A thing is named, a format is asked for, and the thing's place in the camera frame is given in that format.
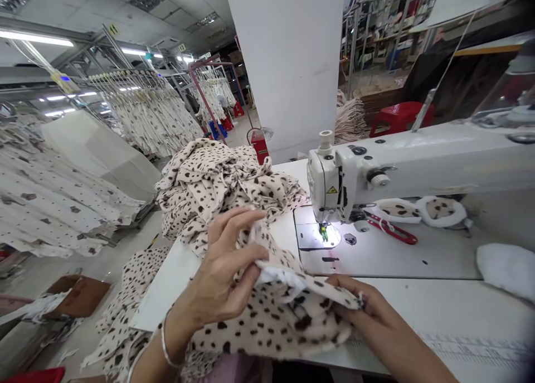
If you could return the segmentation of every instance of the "red plastic stool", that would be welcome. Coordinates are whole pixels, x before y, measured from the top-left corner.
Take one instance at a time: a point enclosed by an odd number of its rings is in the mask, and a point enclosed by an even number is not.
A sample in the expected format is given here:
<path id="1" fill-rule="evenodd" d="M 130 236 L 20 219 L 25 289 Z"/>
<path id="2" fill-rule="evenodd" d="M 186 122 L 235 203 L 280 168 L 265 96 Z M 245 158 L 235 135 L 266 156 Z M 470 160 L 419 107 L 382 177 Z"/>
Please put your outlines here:
<path id="1" fill-rule="evenodd" d="M 423 104 L 417 101 L 405 101 L 390 107 L 383 108 L 379 114 L 376 115 L 373 121 L 372 130 L 369 132 L 370 138 L 375 138 L 383 135 L 390 135 L 393 133 L 404 132 L 407 126 L 412 124 L 416 116 L 420 112 Z M 422 127 L 428 127 L 433 122 L 435 115 L 435 107 L 431 104 L 424 116 Z M 390 124 L 390 129 L 383 132 L 375 132 L 381 122 Z"/>
<path id="2" fill-rule="evenodd" d="M 240 105 L 240 102 L 237 100 L 236 104 L 234 105 L 234 117 L 240 117 L 241 115 L 245 115 L 243 108 Z"/>

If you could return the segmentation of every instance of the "spotted fabric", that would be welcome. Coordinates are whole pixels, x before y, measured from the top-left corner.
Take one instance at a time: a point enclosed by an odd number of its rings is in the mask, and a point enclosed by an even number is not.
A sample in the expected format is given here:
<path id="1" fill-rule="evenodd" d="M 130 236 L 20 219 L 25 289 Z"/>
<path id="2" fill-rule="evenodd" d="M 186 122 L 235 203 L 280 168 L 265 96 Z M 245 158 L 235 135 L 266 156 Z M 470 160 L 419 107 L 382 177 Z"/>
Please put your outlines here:
<path id="1" fill-rule="evenodd" d="M 191 142 L 171 159 L 162 175 L 155 187 L 167 238 L 180 237 L 202 258 L 208 248 L 207 225 L 215 216 L 240 206 L 263 209 L 267 217 L 258 223 L 255 241 L 268 249 L 270 259 L 258 265 L 294 273 L 293 281 L 301 287 L 298 295 L 292 295 L 295 287 L 288 282 L 265 282 L 255 287 L 240 316 L 195 333 L 182 371 L 186 380 L 208 373 L 221 353 L 296 358 L 329 350 L 349 337 L 350 325 L 331 307 L 338 302 L 358 309 L 361 299 L 306 276 L 299 260 L 279 248 L 269 233 L 268 225 L 278 215 L 309 204 L 296 179 L 272 171 L 269 157 L 260 166 L 250 146 L 232 149 L 209 139 Z M 240 233 L 237 248 L 248 243 L 250 234 L 249 230 Z"/>
<path id="2" fill-rule="evenodd" d="M 124 265 L 121 291 L 96 324 L 97 333 L 104 333 L 104 336 L 96 351 L 84 359 L 82 368 L 103 361 L 104 374 L 118 375 L 117 382 L 126 380 L 135 357 L 148 344 L 151 336 L 151 333 L 129 328 L 128 324 L 167 252 L 167 246 L 145 249 L 136 252 Z"/>

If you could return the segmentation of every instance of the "white pillar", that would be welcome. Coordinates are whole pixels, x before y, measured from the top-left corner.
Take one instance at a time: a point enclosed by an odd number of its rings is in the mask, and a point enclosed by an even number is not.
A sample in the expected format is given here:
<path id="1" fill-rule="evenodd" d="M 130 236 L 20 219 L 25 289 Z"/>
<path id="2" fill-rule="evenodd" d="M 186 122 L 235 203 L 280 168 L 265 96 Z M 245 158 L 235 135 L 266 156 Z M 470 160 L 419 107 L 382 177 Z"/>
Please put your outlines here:
<path id="1" fill-rule="evenodd" d="M 334 130 L 343 0 L 228 0 L 274 164 Z"/>

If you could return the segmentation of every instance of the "silver bracelet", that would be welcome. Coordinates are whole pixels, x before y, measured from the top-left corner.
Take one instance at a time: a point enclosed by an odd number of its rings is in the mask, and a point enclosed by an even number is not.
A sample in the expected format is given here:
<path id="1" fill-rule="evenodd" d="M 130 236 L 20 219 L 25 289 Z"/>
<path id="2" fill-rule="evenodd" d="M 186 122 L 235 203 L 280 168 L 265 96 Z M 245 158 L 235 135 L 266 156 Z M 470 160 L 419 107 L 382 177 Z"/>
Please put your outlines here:
<path id="1" fill-rule="evenodd" d="M 167 348 L 166 348 L 166 333 L 165 333 L 165 328 L 166 328 L 166 320 L 167 320 L 167 315 L 169 315 L 169 311 L 167 311 L 166 313 L 166 317 L 163 318 L 163 322 L 162 322 L 162 350 L 163 350 L 163 356 L 166 358 L 166 361 L 167 361 L 167 364 L 170 366 L 170 367 L 173 367 L 175 369 L 180 369 L 182 367 L 182 364 L 178 365 L 176 363 L 173 363 L 171 361 L 171 359 L 169 358 L 169 354 L 167 352 Z"/>

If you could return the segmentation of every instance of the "cardboard box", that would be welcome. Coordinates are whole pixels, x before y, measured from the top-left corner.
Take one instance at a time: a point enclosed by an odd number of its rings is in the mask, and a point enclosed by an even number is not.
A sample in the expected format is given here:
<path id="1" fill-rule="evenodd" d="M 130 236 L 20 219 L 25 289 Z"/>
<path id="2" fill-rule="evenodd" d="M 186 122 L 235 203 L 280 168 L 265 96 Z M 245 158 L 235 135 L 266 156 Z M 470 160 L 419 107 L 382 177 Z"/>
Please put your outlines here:
<path id="1" fill-rule="evenodd" d="M 244 56 L 239 50 L 233 51 L 232 53 L 228 55 L 228 57 L 230 58 L 230 62 L 233 63 L 234 65 L 244 60 Z"/>
<path id="2" fill-rule="evenodd" d="M 111 284 L 104 283 L 83 275 L 72 274 L 61 277 L 46 292 L 59 294 L 71 292 L 52 312 L 44 316 L 58 319 L 62 315 L 72 317 L 88 317 L 97 308 L 100 301 L 110 289 Z"/>

